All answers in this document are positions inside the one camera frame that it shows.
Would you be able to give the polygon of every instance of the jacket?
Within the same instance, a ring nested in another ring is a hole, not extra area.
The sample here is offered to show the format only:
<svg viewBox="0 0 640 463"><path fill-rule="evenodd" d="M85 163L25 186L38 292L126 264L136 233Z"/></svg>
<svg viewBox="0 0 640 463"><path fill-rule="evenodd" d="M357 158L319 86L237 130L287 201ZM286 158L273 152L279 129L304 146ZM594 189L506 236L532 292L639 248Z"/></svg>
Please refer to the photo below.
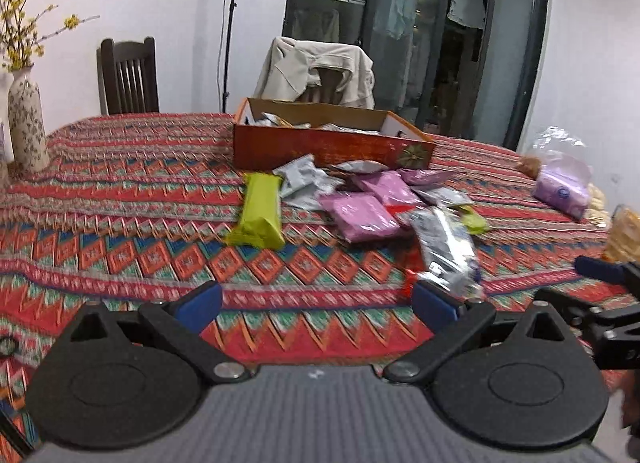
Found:
<svg viewBox="0 0 640 463"><path fill-rule="evenodd" d="M276 37L262 66L254 98L295 101L307 86L319 86L318 68L342 71L340 106L373 109L372 60L352 44Z"/></svg>

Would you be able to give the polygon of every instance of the pink package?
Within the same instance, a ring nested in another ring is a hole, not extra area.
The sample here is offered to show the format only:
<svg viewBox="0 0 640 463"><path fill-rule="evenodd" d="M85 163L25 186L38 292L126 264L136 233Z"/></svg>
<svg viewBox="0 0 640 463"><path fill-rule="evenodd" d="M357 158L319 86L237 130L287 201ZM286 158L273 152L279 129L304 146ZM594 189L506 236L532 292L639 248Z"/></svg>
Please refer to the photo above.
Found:
<svg viewBox="0 0 640 463"><path fill-rule="evenodd" d="M395 170L385 170L366 176L356 176L353 182L364 192L370 192L385 206L419 205L422 201L402 181L400 173Z"/></svg>
<svg viewBox="0 0 640 463"><path fill-rule="evenodd" d="M318 198L350 243L396 236L400 225L375 196L366 192L336 192Z"/></svg>
<svg viewBox="0 0 640 463"><path fill-rule="evenodd" d="M454 174L448 170L433 169L398 169L398 172L407 185L423 185L429 188L442 186Z"/></svg>

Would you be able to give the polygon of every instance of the gray ribbed surface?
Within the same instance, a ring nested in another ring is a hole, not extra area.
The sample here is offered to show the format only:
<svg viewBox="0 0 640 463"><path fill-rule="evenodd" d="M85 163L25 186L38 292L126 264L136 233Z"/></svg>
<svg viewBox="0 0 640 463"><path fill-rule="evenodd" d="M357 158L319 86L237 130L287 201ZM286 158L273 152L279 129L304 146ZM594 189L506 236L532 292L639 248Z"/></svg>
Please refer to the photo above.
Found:
<svg viewBox="0 0 640 463"><path fill-rule="evenodd" d="M180 429L112 453L47 444L31 463L606 463L577 446L512 454L463 438L422 393L368 367L265 366L258 377L214 388Z"/></svg>

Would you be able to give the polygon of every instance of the purple tissue pack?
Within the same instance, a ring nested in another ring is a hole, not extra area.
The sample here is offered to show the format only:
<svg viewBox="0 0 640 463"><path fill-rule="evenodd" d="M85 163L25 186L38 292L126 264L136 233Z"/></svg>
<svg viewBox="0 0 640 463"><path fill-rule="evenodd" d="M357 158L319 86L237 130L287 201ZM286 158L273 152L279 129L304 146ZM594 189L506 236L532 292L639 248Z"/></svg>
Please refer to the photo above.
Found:
<svg viewBox="0 0 640 463"><path fill-rule="evenodd" d="M565 156L540 170L533 197L579 221L591 201L590 179L587 164Z"/></svg>

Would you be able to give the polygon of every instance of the cable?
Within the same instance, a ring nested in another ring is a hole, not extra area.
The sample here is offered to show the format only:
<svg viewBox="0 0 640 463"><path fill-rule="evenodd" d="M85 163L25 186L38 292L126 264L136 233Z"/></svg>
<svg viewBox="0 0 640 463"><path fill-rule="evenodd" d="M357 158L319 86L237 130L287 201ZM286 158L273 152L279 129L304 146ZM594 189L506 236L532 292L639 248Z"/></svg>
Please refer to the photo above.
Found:
<svg viewBox="0 0 640 463"><path fill-rule="evenodd" d="M220 90L220 61L222 60L222 41L225 38L225 21L226 21L226 0L222 1L222 27L220 28L220 46L218 47L218 66L216 68L216 84L218 85L218 110L222 113L222 97Z"/></svg>

